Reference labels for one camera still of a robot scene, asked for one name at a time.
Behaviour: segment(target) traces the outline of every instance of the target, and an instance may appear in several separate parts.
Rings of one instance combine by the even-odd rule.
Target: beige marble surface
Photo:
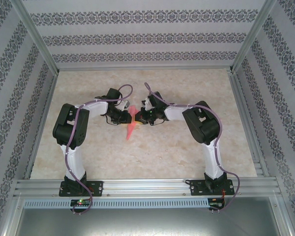
[[[153,91],[179,104],[204,100],[221,117],[221,155],[225,169],[240,177],[256,177],[226,70],[133,70],[60,72],[47,121],[31,174],[32,179],[62,179],[65,164],[52,129],[64,103],[81,104],[105,95],[109,88],[132,84],[131,105],[141,107]],[[130,89],[124,88],[123,95]],[[129,141],[127,126],[106,124],[104,117],[88,121],[82,145],[88,178],[187,178],[203,177],[202,147],[191,136],[184,121],[159,126],[137,125]]]

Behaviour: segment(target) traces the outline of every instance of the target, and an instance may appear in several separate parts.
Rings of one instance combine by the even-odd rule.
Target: damask wallpaper
[[[0,0],[0,221],[22,179],[53,74],[8,0]]]
[[[237,77],[295,228],[295,0],[277,1]]]
[[[60,69],[232,65],[264,0],[25,0]]]

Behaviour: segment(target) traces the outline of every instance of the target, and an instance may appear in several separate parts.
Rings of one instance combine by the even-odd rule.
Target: aluminum frame
[[[38,128],[37,139],[36,139],[36,141],[34,143],[33,152],[31,153],[28,168],[26,169],[26,172],[25,172],[25,175],[24,175],[25,179],[30,178],[30,174],[31,174],[31,171],[32,171],[32,168],[33,168],[33,165],[34,165],[34,161],[35,161],[35,158],[36,158],[36,155],[37,155],[37,152],[38,152],[41,136],[43,135],[43,130],[44,130],[45,123],[46,123],[46,120],[47,120],[47,115],[48,115],[48,111],[49,111],[49,108],[50,108],[50,104],[51,104],[52,98],[54,96],[57,79],[58,79],[58,73],[56,75],[54,75],[53,84],[51,86],[51,91],[50,91],[50,93],[49,93],[49,95],[47,97],[47,104],[46,104],[46,108],[45,108],[45,111],[44,111],[44,114],[43,114],[43,117],[42,117],[41,125]]]
[[[237,180],[232,178],[234,188]],[[45,199],[58,201],[59,199],[77,199],[60,197],[60,179],[19,180],[13,194],[11,207],[3,226],[2,236],[15,235],[19,225],[26,200]],[[103,196],[93,197],[98,199],[207,199],[216,196],[191,196],[189,185],[185,179],[104,179]],[[273,214],[280,234],[293,236],[295,232],[284,204],[281,190],[275,177],[243,177],[241,178],[239,198],[269,197]]]
[[[34,24],[33,19],[31,18],[29,12],[25,8],[22,0],[11,0],[11,4],[18,13],[19,17],[21,18],[23,24],[25,25],[26,29],[28,30],[31,38],[33,39],[34,43],[38,47],[40,53],[42,54],[44,60],[48,64],[50,70],[52,71],[53,75],[58,75],[59,69],[53,59],[49,49],[47,48],[42,36],[40,35],[37,27]]]
[[[245,98],[244,98],[243,93],[240,89],[237,75],[235,73],[232,73],[230,70],[228,70],[228,76],[229,76],[229,80],[230,80],[233,94],[235,97],[235,101],[237,104],[239,116],[240,116],[244,131],[245,131],[245,136],[246,136],[246,139],[248,142],[251,156],[254,161],[259,161],[263,176],[268,177],[270,175],[268,173],[268,170],[266,167],[266,162],[265,162],[265,159],[264,159],[261,149],[260,149],[258,138],[256,136],[254,129],[253,129],[253,124],[252,124],[252,120],[249,115],[247,105],[244,103]]]
[[[96,71],[96,70],[199,70],[230,69],[229,65],[185,65],[185,66],[99,66],[61,68],[59,71]]]
[[[240,67],[242,61],[244,60],[250,46],[252,45],[253,41],[257,37],[262,25],[266,21],[267,16],[269,15],[270,11],[274,7],[276,0],[265,0],[260,12],[252,25],[247,37],[245,38],[239,52],[236,55],[234,63],[232,65],[232,71],[237,71]]]

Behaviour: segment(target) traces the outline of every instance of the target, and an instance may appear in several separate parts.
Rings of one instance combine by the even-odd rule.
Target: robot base
[[[227,179],[226,173],[216,179],[205,174],[205,179],[186,180],[190,185],[191,196],[234,195],[233,182]]]
[[[87,173],[80,180],[92,193],[93,197],[101,197],[103,192],[103,181],[87,181]],[[64,177],[61,182],[59,196],[60,197],[83,197],[88,196],[89,193],[77,181]]]

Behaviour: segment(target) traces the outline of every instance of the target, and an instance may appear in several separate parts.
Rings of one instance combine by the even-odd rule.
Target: white robotic arm
[[[208,105],[205,102],[200,102],[201,105],[207,106]],[[153,95],[149,95],[148,98],[145,99],[145,101],[142,101],[143,104],[143,109],[141,109],[140,111],[140,116],[142,116],[143,118],[145,118],[145,122],[142,122],[142,119],[139,120],[142,123],[150,123],[151,125],[154,125],[154,121],[155,119],[159,118],[159,119],[163,119],[163,120],[183,120],[186,121],[188,124],[188,127],[192,133],[192,135],[194,136],[194,138],[197,140],[197,138],[195,137],[195,135],[197,135],[197,129],[201,129],[200,127],[197,127],[197,125],[201,125],[202,127],[204,123],[199,122],[198,124],[193,124],[192,122],[188,123],[191,119],[188,117],[188,114],[186,114],[186,111],[189,109],[193,109],[195,112],[198,111],[198,116],[201,116],[201,109],[196,108],[196,107],[177,107],[175,106],[175,104],[171,105],[171,106],[165,106],[164,103],[162,103],[161,101],[159,101],[157,98],[155,98]],[[216,125],[217,122],[214,119],[211,119],[211,124],[210,125]],[[219,129],[215,129],[213,132],[215,132],[215,135],[217,137]],[[218,179],[219,177],[221,177],[223,175],[223,171],[219,168],[217,162],[216,162],[216,158],[215,158],[215,153],[214,153],[214,142],[215,142],[216,138],[212,138],[209,140],[205,140],[205,138],[203,138],[202,140],[197,140],[199,143],[201,143],[202,147],[203,147],[203,151],[204,151],[204,158],[205,158],[205,163],[206,163],[206,170],[205,170],[205,174],[211,178],[211,179]],[[221,154],[220,154],[220,148],[219,148],[219,141],[217,143],[217,158],[218,161],[220,163],[220,165],[222,165],[222,161],[221,161]]]
[[[108,103],[102,102],[99,100],[96,103],[86,105],[84,109],[89,111],[89,118],[94,118],[96,116],[104,115],[107,113]],[[65,144],[61,145],[61,150],[63,152],[63,155],[65,155],[65,149],[66,149],[66,145]],[[72,170],[72,173],[79,180],[81,180],[83,176],[85,175],[85,169],[83,167],[83,162],[82,162],[81,146],[75,147],[74,149],[69,147],[67,160]],[[73,181],[75,180],[68,169],[66,169],[65,176]]]

